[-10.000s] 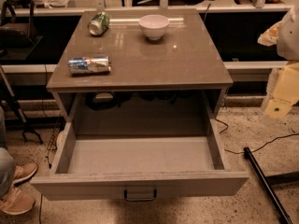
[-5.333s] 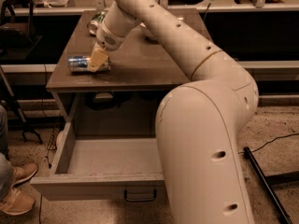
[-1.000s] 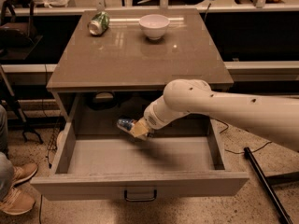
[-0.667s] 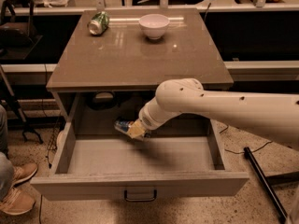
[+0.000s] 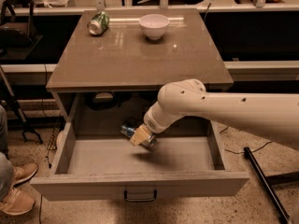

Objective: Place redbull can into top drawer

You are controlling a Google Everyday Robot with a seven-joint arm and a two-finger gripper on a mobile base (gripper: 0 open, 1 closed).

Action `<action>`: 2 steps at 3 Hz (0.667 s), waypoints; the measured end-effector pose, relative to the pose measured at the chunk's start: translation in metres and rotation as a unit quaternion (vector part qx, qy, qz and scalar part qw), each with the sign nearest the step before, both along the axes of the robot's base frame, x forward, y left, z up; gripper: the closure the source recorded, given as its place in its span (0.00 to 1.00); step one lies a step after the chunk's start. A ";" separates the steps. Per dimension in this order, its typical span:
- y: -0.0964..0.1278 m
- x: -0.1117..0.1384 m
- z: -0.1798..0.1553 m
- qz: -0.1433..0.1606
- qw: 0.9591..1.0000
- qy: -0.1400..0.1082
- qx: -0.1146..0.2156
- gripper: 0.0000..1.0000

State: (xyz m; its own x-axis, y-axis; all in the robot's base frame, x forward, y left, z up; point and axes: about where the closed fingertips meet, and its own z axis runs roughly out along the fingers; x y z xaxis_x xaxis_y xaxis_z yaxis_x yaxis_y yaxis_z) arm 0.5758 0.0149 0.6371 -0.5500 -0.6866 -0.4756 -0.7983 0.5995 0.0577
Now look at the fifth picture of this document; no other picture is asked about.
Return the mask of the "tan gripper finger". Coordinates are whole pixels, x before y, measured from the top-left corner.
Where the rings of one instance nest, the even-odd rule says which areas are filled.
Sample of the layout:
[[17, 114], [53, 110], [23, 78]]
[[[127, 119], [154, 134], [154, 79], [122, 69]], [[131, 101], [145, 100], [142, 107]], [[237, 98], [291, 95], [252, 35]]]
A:
[[130, 142], [134, 146], [138, 146], [143, 142], [149, 141], [150, 137], [151, 137], [150, 129], [145, 124], [142, 124], [137, 129], [135, 129], [133, 136], [130, 138]]

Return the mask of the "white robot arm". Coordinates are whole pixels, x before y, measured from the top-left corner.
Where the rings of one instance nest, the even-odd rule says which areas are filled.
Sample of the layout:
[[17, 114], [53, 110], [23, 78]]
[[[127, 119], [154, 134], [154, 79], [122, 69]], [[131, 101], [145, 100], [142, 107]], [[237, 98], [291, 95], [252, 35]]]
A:
[[208, 92], [197, 79], [162, 86], [130, 142], [137, 146], [184, 117], [217, 121], [286, 147], [299, 148], [299, 95]]

